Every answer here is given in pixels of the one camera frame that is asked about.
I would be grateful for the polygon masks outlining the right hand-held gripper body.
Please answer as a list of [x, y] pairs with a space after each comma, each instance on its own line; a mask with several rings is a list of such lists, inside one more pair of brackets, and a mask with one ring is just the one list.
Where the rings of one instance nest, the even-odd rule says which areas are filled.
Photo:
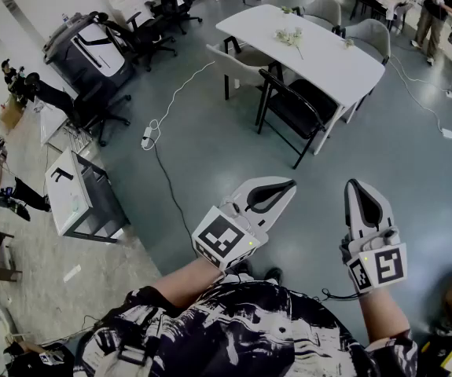
[[368, 293], [407, 278], [406, 244], [397, 228], [388, 228], [362, 238], [343, 240], [344, 264], [358, 293]]

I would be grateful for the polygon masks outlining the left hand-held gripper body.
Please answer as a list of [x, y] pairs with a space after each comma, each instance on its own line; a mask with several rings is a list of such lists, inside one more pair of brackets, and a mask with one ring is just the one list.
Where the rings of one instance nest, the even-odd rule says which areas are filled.
[[268, 200], [264, 190], [225, 196], [192, 234], [195, 251], [219, 270], [227, 270], [253, 255], [269, 240], [260, 213], [260, 205]]

